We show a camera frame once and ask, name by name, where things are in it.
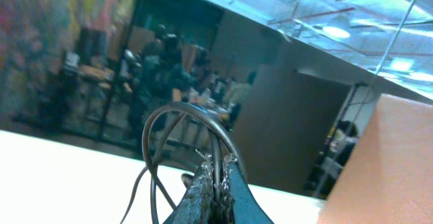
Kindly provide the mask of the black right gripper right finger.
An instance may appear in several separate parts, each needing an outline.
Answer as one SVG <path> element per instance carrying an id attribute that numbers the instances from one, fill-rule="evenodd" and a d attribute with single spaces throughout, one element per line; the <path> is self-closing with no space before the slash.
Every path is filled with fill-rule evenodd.
<path id="1" fill-rule="evenodd" d="M 254 198 L 234 154 L 226 155 L 223 160 L 221 205 L 227 223 L 273 224 Z"/>

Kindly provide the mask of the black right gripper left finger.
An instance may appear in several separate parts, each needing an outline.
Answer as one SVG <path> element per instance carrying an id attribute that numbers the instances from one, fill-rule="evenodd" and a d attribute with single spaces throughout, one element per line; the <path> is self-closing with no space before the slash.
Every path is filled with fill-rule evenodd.
<path id="1" fill-rule="evenodd" d="M 186 191 L 164 224 L 209 224 L 214 222 L 214 183 L 212 156 L 206 154 L 194 175 L 183 173 Z"/>

